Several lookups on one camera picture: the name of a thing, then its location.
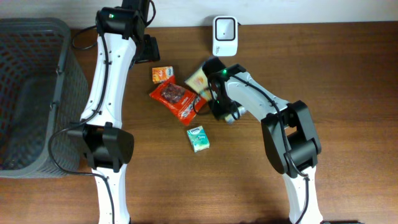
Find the orange tissue pack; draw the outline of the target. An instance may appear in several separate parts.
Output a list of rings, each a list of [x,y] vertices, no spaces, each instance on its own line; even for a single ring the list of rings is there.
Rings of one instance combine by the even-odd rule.
[[[152,68],[152,81],[155,84],[160,84],[166,81],[175,83],[174,68],[172,66]]]

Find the red snack bag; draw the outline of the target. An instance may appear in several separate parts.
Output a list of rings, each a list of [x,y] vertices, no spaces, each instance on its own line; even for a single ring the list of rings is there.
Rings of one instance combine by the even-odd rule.
[[[161,83],[149,96],[165,105],[186,126],[196,116],[195,111],[207,103],[200,95],[170,81]]]

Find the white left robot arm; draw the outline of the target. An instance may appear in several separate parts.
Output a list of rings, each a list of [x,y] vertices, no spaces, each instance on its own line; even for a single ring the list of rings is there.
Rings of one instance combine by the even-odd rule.
[[[134,136],[122,129],[127,75],[137,63],[160,59],[155,37],[145,33],[156,14],[150,0],[123,1],[96,14],[97,61],[90,95],[77,127],[68,135],[83,144],[81,153],[96,181],[99,222],[130,223],[126,169]]]

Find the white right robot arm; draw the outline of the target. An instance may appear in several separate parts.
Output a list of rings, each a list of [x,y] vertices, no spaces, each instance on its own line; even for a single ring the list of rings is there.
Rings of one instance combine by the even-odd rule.
[[[240,64],[227,67],[213,57],[201,69],[208,79],[210,110],[216,119],[231,116],[236,121],[244,108],[260,122],[268,161],[285,182],[290,222],[322,223],[315,187],[322,147],[308,106],[273,95]]]

